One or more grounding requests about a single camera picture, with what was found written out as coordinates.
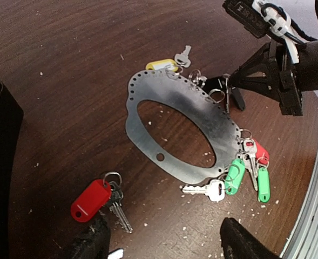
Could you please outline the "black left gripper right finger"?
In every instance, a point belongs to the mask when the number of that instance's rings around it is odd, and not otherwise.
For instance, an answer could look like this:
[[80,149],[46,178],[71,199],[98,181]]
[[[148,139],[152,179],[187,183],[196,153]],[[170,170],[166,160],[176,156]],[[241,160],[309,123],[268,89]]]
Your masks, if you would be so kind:
[[234,218],[224,218],[220,227],[220,237],[224,258],[280,258],[260,243]]

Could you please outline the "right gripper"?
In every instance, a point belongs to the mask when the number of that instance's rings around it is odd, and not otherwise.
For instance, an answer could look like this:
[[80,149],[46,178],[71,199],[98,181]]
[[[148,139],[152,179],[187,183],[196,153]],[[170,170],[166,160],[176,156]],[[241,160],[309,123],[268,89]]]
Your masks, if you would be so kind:
[[302,116],[302,93],[297,88],[285,40],[272,32],[253,1],[224,1],[222,7],[256,38],[269,36],[263,45],[229,78],[233,87],[276,100],[283,115]]

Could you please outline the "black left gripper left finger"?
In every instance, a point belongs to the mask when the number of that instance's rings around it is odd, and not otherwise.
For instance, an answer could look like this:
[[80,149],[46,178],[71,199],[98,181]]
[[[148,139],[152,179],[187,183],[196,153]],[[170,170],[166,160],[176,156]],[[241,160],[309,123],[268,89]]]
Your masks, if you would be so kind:
[[110,238],[107,221],[98,217],[64,249],[64,258],[107,258]]

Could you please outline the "large metal oval keyring plate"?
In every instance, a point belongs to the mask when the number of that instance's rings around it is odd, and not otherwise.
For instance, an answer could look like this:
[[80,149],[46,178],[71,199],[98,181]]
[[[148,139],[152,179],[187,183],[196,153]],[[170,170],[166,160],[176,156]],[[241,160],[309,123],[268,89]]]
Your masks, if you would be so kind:
[[[138,114],[142,101],[169,106],[191,120],[208,140],[216,156],[210,168],[183,162],[165,151],[149,134]],[[153,163],[176,179],[196,185],[225,172],[241,148],[239,126],[205,91],[183,76],[170,77],[165,70],[142,70],[128,83],[126,134]]]

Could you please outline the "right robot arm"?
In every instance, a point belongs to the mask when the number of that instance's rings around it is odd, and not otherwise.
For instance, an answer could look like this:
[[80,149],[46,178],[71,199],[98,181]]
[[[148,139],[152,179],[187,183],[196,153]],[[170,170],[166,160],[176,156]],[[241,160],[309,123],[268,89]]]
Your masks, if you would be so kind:
[[277,101],[283,115],[302,116],[303,92],[318,91],[318,39],[269,1],[224,1],[222,6],[256,38],[271,38],[231,74],[230,84]]

